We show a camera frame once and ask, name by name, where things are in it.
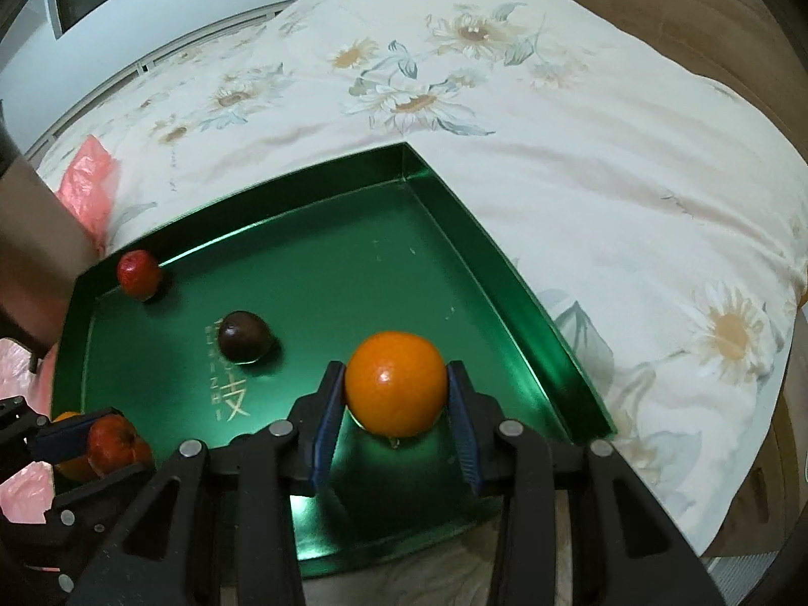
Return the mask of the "red apple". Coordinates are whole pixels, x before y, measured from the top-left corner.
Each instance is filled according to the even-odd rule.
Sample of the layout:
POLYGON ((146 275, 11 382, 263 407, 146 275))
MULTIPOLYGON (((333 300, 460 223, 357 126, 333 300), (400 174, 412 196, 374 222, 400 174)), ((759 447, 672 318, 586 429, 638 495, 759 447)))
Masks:
POLYGON ((103 416, 93 423, 88 434, 86 458, 100 477, 133 464, 154 463, 150 445, 122 415, 103 416))
POLYGON ((144 302, 158 293, 162 270, 146 250, 132 250, 119 259, 117 278, 123 293, 144 302))

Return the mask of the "dark plum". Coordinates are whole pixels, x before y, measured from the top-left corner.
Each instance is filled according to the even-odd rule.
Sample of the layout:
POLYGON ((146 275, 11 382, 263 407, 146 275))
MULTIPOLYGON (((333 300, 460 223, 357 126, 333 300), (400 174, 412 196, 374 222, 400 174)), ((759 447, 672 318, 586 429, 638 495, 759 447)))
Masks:
POLYGON ((248 311, 227 313, 218 326, 221 355, 235 364, 250 364, 273 349, 275 336, 262 318, 248 311))

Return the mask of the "large orange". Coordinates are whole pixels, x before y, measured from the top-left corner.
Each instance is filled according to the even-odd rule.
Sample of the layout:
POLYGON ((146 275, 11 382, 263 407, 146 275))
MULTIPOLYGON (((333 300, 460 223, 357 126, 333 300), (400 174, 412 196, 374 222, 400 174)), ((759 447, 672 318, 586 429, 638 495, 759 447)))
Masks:
POLYGON ((364 339, 345 371, 346 405, 370 434, 425 434, 444 409, 448 374, 440 351, 423 336, 382 331, 364 339))

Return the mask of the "pink plastic sheet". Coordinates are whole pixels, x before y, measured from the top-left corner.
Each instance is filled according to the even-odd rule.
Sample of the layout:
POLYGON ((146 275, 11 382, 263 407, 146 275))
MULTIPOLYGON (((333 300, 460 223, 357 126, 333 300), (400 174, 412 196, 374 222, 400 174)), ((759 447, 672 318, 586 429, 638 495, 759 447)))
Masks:
POLYGON ((89 135, 51 189, 2 134, 2 396, 41 415, 75 279, 106 254, 118 178, 89 135))

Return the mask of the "copper black electric kettle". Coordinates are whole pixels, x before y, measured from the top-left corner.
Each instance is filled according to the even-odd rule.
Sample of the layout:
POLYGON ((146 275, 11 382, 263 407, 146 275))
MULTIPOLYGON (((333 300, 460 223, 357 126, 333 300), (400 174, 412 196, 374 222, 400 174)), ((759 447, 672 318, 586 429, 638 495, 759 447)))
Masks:
POLYGON ((2 134, 2 337, 44 359, 58 343, 77 276, 97 261, 96 246, 2 134))

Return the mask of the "green tray box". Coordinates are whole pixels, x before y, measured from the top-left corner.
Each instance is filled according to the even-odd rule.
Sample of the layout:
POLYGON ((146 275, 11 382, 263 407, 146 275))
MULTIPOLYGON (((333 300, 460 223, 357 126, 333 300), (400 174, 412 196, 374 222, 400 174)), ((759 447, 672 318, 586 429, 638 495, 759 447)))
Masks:
POLYGON ((549 438, 614 426, 538 298, 412 146, 366 150, 260 183, 140 241, 169 278, 141 304, 117 260, 75 285, 56 360, 55 412, 119 409, 165 460, 263 428, 314 391, 327 364, 379 331, 428 339, 474 387, 549 438), (226 360, 219 323, 262 318, 273 349, 226 360))

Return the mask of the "floral bed quilt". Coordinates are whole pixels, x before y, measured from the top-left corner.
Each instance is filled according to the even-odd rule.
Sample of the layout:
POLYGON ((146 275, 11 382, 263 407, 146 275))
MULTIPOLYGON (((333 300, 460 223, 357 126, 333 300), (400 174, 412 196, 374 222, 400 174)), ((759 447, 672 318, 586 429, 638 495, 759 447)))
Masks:
POLYGON ((86 115, 121 246, 233 191, 409 142, 538 295, 616 449, 697 551, 766 437, 806 294, 806 165, 733 89, 573 0, 298 0, 86 115))

